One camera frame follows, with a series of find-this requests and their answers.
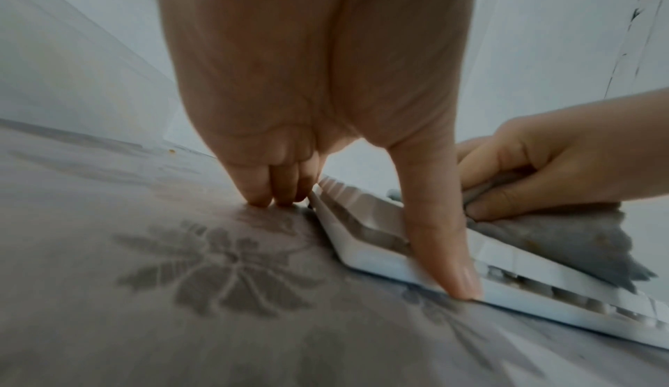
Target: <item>white keyboard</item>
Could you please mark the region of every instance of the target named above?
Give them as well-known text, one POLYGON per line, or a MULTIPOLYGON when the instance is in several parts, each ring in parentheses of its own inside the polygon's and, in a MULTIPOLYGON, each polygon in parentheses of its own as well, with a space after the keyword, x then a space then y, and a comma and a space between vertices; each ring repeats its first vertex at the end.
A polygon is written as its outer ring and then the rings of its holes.
MULTIPOLYGON (((444 292, 413 259, 403 206, 324 177, 309 195, 341 261, 444 292)), ((482 302, 669 349, 669 306, 468 230, 482 302)))

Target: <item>hand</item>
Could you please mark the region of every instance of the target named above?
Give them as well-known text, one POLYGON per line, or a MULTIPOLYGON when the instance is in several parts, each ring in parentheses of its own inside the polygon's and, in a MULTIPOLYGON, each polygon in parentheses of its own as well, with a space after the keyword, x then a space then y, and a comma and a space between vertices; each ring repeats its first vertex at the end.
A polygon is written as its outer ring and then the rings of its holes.
POLYGON ((475 220, 669 193, 669 89, 511 120, 458 145, 462 188, 534 172, 469 204, 475 220))
POLYGON ((472 0, 160 8, 191 122, 250 204, 303 200, 325 158, 363 137, 396 166, 417 258, 452 296, 480 296, 454 145, 472 0))

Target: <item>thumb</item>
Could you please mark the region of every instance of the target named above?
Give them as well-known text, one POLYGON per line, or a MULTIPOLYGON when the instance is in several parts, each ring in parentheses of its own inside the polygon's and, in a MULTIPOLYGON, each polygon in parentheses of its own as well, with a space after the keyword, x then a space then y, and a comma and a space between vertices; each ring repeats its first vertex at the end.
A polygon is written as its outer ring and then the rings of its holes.
POLYGON ((559 162, 552 162, 533 175, 484 193, 467 205, 466 214, 476 221, 491 221, 578 203, 569 194, 574 182, 569 178, 560 171, 559 162))
POLYGON ((421 265, 454 298, 483 296, 467 248, 466 222, 452 134, 420 131, 394 145, 406 232, 421 265))

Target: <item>fingernail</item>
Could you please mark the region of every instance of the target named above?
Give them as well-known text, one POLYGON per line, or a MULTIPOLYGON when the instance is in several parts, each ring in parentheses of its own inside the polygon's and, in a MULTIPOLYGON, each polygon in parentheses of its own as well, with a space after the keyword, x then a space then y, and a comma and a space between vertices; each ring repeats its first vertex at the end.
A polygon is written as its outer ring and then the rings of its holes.
POLYGON ((482 220, 486 217, 487 208, 483 202, 473 202, 465 207, 465 214, 474 220, 482 220))
POLYGON ((474 269, 474 265, 469 262, 462 268, 460 272, 460 285, 463 290, 468 292, 469 296, 477 301, 483 299, 483 288, 481 287, 481 280, 474 269))

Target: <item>skin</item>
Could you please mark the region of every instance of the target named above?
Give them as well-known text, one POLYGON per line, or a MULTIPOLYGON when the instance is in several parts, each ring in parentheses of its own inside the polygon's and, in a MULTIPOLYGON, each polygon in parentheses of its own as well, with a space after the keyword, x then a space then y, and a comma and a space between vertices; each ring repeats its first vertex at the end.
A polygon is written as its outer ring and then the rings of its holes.
POLYGON ((395 164, 418 260, 482 293, 454 120, 472 0, 159 0, 188 116, 255 206, 303 200, 355 139, 395 164))
POLYGON ((524 116, 457 147, 464 189, 500 172, 533 172, 469 204, 475 220, 666 195, 669 89, 524 116))

